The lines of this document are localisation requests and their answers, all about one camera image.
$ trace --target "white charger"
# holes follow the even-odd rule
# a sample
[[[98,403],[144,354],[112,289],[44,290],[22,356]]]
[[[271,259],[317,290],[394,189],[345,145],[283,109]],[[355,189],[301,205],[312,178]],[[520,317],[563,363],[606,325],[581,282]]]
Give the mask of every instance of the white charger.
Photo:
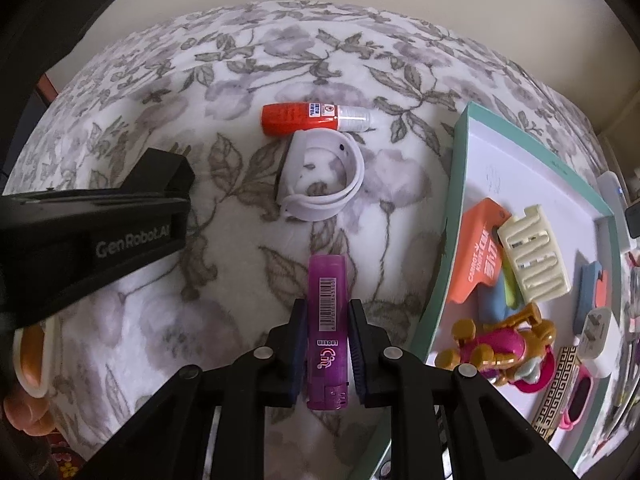
[[[620,329],[610,308],[594,308],[584,320],[578,343],[578,359],[591,377],[609,377],[620,351]]]

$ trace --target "white power bank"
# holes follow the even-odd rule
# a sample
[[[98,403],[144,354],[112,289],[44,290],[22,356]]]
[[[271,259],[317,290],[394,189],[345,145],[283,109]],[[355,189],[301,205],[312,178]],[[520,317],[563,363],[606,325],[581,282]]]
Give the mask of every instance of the white power bank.
[[[636,242],[629,235],[629,228],[626,226],[625,209],[627,204],[620,187],[620,181],[613,171],[605,171],[596,179],[596,182],[602,198],[613,211],[613,216],[616,219],[620,253],[628,253],[632,248],[636,248]]]

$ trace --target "red bottle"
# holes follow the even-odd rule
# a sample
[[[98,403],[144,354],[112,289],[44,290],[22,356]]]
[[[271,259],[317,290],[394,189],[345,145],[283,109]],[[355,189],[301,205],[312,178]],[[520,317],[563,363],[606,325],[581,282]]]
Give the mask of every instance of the red bottle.
[[[271,137],[288,136],[298,130],[330,128],[340,132],[364,132],[371,113],[359,106],[322,103],[276,103],[262,107],[262,130]]]

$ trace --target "yellow-green object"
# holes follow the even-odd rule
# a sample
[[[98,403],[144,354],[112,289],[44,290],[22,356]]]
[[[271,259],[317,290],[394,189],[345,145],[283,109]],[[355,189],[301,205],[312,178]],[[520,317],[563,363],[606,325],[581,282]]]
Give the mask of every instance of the yellow-green object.
[[[511,264],[508,259],[502,258],[502,272],[504,272],[504,297],[507,301],[507,306],[513,310],[516,310],[522,304],[522,295],[516,276],[511,269]]]

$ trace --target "white bottle cap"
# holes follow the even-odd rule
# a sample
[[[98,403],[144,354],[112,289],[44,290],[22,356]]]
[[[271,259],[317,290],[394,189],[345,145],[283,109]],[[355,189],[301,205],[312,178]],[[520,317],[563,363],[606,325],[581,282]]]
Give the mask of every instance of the white bottle cap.
[[[371,110],[359,106],[338,106],[339,132],[364,132],[371,125]]]

